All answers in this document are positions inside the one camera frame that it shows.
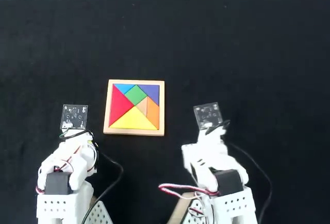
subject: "yellow triangle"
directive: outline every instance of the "yellow triangle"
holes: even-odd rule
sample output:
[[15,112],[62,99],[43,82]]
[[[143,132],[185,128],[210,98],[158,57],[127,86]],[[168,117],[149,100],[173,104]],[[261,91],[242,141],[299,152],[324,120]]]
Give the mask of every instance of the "yellow triangle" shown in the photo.
[[110,127],[118,129],[157,130],[136,106],[126,112]]

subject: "black cable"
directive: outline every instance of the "black cable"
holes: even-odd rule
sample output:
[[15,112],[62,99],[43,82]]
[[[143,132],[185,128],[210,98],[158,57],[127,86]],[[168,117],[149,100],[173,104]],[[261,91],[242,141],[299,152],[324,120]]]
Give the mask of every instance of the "black cable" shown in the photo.
[[91,136],[93,136],[93,133],[90,131],[90,130],[83,130],[79,133],[76,133],[76,134],[73,134],[73,135],[70,135],[70,136],[65,136],[65,134],[69,131],[69,130],[72,130],[72,128],[68,128],[66,131],[64,131],[62,134],[60,134],[59,138],[61,140],[67,140],[67,139],[71,139],[73,137],[76,137],[76,136],[79,136],[79,135],[82,135],[84,133],[90,133]]
[[106,158],[108,161],[110,161],[111,163],[115,164],[116,166],[119,167],[120,172],[118,175],[118,178],[112,183],[110,184],[101,194],[100,196],[95,200],[95,202],[90,206],[90,208],[88,209],[88,211],[86,212],[81,224],[85,224],[89,214],[92,212],[93,208],[96,206],[96,204],[100,201],[100,199],[102,197],[104,197],[113,187],[116,186],[116,184],[118,184],[118,182],[122,179],[123,177],[123,173],[124,173],[124,168],[122,167],[121,164],[119,164],[118,162],[114,161],[113,159],[111,159],[110,157],[108,157],[107,155],[105,155],[104,153],[100,152],[100,149],[98,148],[98,145],[95,143],[94,140],[92,140],[93,145],[98,149],[98,152],[104,157]]
[[261,224],[263,215],[265,214],[265,211],[268,208],[268,206],[270,204],[270,201],[272,199],[272,195],[273,195],[273,184],[272,184],[272,181],[270,180],[270,178],[268,177],[268,175],[265,173],[265,171],[262,170],[262,168],[258,165],[258,163],[255,162],[255,160],[252,158],[251,155],[249,155],[243,149],[241,149],[240,147],[238,147],[238,146],[236,146],[236,145],[234,145],[232,143],[229,143],[229,145],[231,145],[233,148],[237,149],[241,153],[244,153],[254,163],[254,165],[259,169],[259,171],[261,171],[261,173],[265,176],[265,178],[268,180],[268,183],[269,183],[269,194],[268,194],[268,198],[264,202],[263,207],[262,207],[262,209],[260,211],[259,218],[258,218],[258,224]]

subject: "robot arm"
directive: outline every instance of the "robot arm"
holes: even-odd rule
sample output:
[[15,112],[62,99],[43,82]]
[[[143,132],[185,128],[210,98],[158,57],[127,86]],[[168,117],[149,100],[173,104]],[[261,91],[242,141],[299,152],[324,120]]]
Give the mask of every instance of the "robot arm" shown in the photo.
[[[65,137],[81,133],[81,130],[68,130]],[[96,173],[97,151],[91,143],[92,135],[88,132],[66,139],[46,158],[38,170],[38,188],[45,190],[46,178],[49,173],[69,172],[71,190],[78,190],[86,177]]]
[[[94,189],[85,179],[97,172],[98,147],[86,129],[87,109],[86,105],[63,106],[62,142],[38,170],[39,224],[81,224],[89,213]],[[94,205],[85,223],[112,224],[102,201]]]
[[217,196],[202,194],[204,215],[208,223],[257,224],[255,204],[246,170],[231,156],[221,139],[225,129],[220,126],[211,133],[200,131],[197,143],[183,145],[184,167],[198,187]]
[[39,224],[80,224],[89,208],[93,187],[85,181],[96,173],[97,150],[89,132],[68,130],[59,147],[38,170],[36,187]]
[[188,207],[187,215],[181,223],[190,223],[190,218],[205,218],[197,223],[208,224],[257,224],[255,204],[250,188],[246,187],[249,176],[232,156],[221,137],[226,133],[226,122],[223,122],[217,103],[194,107],[200,133],[197,143],[181,147],[184,167],[195,180],[198,189],[185,186],[195,191],[191,206],[201,206],[200,210]]

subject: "black table surface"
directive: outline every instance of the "black table surface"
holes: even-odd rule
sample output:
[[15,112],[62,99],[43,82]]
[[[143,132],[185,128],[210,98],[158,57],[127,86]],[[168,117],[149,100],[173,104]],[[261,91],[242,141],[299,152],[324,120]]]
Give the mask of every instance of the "black table surface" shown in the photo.
[[[166,223],[193,184],[181,145],[196,142],[192,106],[218,102],[226,135],[273,181],[263,223],[326,223],[330,0],[1,0],[3,223],[36,223],[37,170],[58,146],[63,104],[88,104],[88,127],[125,168],[104,202],[115,224]],[[164,137],[104,135],[108,79],[166,83]],[[269,186],[247,169],[257,207]],[[100,161],[98,196],[118,171]]]

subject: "white wire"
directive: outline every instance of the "white wire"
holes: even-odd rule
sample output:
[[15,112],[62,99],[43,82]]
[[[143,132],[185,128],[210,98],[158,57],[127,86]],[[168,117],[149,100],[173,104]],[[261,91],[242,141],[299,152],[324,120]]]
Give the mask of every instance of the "white wire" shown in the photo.
[[206,189],[202,189],[202,188],[199,188],[199,187],[196,187],[196,186],[192,186],[192,185],[184,185],[184,184],[169,184],[169,183],[165,183],[165,184],[160,184],[158,186],[158,188],[161,189],[161,190],[166,189],[166,192],[172,192],[172,193],[174,193],[174,191],[169,190],[167,188],[191,189],[193,191],[199,191],[201,193],[208,194],[208,195],[216,195],[217,194],[217,192],[214,192],[213,193],[213,192],[210,192],[210,191],[208,191]]
[[97,160],[97,151],[96,151],[96,148],[95,148],[93,145],[91,145],[91,144],[87,144],[87,146],[88,146],[89,148],[91,148],[91,149],[93,150],[93,152],[94,152],[93,166],[92,166],[91,168],[88,169],[88,170],[91,170],[91,169],[93,169],[93,167],[94,167],[95,164],[96,164],[96,160]]

